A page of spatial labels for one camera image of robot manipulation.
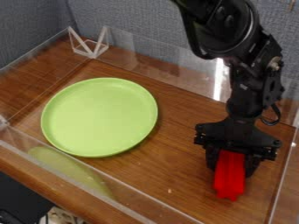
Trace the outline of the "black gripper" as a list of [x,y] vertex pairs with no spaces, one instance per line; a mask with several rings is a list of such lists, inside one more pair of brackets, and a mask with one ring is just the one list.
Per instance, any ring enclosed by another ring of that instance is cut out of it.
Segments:
[[195,126],[194,142],[206,149],[206,162],[216,169],[220,150],[246,155],[246,177],[250,178],[262,159],[275,160],[282,142],[263,132],[252,121],[238,121],[227,117],[220,122],[199,123]]

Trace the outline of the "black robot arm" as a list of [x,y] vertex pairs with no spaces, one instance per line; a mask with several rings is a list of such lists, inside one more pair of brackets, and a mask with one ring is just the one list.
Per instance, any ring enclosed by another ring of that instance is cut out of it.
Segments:
[[282,47],[264,30],[250,0],[171,0],[182,15],[192,53],[204,60],[222,59],[228,67],[231,95],[228,116],[195,126],[194,142],[206,150],[207,166],[216,168],[220,152],[244,156],[240,170],[250,177],[264,160],[275,160],[282,141],[255,125],[266,109],[277,116],[277,102],[286,91]]

